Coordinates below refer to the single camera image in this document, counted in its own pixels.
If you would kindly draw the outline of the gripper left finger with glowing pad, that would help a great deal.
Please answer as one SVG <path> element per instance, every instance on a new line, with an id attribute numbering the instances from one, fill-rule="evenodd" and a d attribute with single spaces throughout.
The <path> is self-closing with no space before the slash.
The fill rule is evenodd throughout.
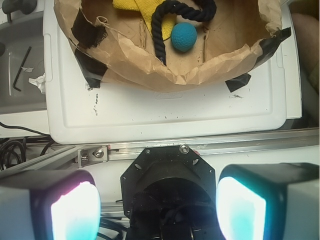
<path id="1" fill-rule="evenodd" d="M 2 240 L 94 240 L 100 216 L 100 194 L 86 170 L 0 174 Z"/>

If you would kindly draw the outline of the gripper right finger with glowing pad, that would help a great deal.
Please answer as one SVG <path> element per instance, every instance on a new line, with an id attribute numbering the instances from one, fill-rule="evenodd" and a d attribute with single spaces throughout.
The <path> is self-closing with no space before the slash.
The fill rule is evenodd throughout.
<path id="1" fill-rule="evenodd" d="M 318 240 L 320 167 L 227 165 L 217 184 L 216 212 L 227 240 Z"/>

